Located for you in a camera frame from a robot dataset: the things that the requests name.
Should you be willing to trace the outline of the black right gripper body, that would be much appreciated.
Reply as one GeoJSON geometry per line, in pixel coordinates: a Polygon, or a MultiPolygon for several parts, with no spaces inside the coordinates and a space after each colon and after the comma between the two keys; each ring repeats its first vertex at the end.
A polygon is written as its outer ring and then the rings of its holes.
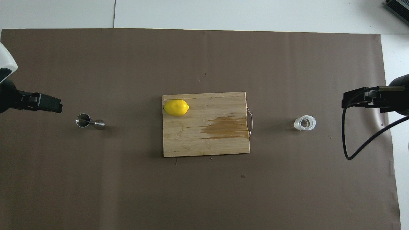
{"type": "Polygon", "coordinates": [[[381,93],[387,103],[385,108],[381,108],[381,113],[397,112],[400,115],[409,115],[409,75],[397,77],[390,82],[389,87],[405,87],[403,91],[384,91],[381,93]]]}

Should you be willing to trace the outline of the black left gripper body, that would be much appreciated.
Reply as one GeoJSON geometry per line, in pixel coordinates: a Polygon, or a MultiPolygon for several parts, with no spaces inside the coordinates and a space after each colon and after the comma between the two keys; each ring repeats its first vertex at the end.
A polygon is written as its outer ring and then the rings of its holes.
{"type": "Polygon", "coordinates": [[[0,113],[14,108],[20,100],[20,93],[12,80],[6,79],[0,85],[0,113]]]}

